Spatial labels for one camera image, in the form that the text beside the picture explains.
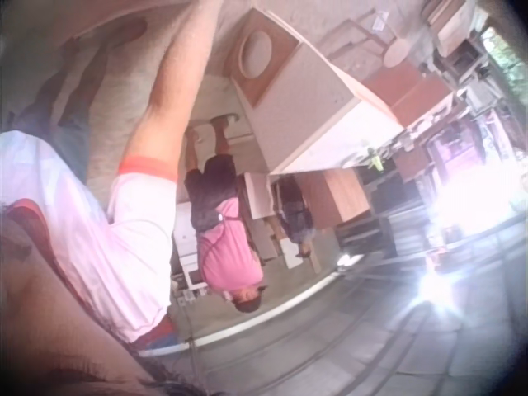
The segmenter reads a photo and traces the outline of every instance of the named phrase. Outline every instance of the man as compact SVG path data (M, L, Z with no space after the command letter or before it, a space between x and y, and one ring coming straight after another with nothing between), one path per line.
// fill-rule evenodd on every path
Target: man
M135 21L107 38L70 96L56 133L50 133L50 109L67 68L53 76L35 103L15 120L17 130L0 134L4 216L14 219L31 237L84 308L126 343L155 328L170 304L177 166L221 6L222 0L195 0L182 11L147 109L125 148L106 213L83 185L88 108L101 86L111 50L141 36L144 21ZM8 234L2 229L2 237ZM28 284L32 290L30 286L37 287L35 295L44 292L40 284ZM24 304L36 307L37 303L28 295ZM64 343L54 347L64 348L66 355L77 348L79 354L101 362L104 348L84 347L76 335L83 332L75 330L80 325L74 318L70 327L63 320L64 326L58 328L35 322L31 307L17 310L22 315L16 316L21 328L39 328L48 338L63 338ZM25 353L29 360L31 350ZM127 363L112 364L126 371ZM123 379L123 370L113 378Z
M187 131L185 186L191 201L191 223L198 242L198 266L212 290L224 293L240 312L257 310L261 303L262 268L249 247L238 217L238 195L233 157L225 129L235 115L211 120L216 137L215 156L198 169L196 132Z
M299 245L297 257L309 258L312 254L310 242L314 236L314 220L295 177L281 177L273 183L271 191L280 225L290 241Z

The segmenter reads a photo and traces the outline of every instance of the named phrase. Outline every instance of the white t-shirt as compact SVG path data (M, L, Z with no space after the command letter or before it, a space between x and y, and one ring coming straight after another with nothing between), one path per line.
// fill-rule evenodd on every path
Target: white t-shirt
M176 173L151 158L120 165L105 213L45 141L0 134L0 203L39 212L56 266L125 342L155 328L170 304Z

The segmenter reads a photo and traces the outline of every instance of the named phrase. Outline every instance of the person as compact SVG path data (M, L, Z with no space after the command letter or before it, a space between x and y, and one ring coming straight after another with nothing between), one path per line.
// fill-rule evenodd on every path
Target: person
M303 192L293 175L281 177L271 185L273 206L280 225L291 242L299 245L297 257L309 258L312 254L314 219L304 202Z
M251 313L261 304L259 283L263 274L238 216L237 173L225 138L225 129L235 120L235 115L211 120L215 156L207 160L203 172L198 169L197 133L188 129L185 186L198 243L198 267L204 281L212 290L224 293L238 311Z
M51 107L53 81L32 105L37 114L22 112L19 130L0 134L2 394L206 395L128 346L170 304L176 170L222 4L195 0L182 11L106 213L76 177L86 170L70 162L69 150L87 148L87 109L107 57L139 37L144 21L99 49L66 105L64 131L48 134L40 109Z

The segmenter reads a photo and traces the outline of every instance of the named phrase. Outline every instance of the red sleeve trim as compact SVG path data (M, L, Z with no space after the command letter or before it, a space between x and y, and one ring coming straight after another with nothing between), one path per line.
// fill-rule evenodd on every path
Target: red sleeve trim
M167 163L155 158L125 158L121 162L117 174L125 175L126 173L143 173L144 175L161 177L175 183L178 181L177 169L171 169Z

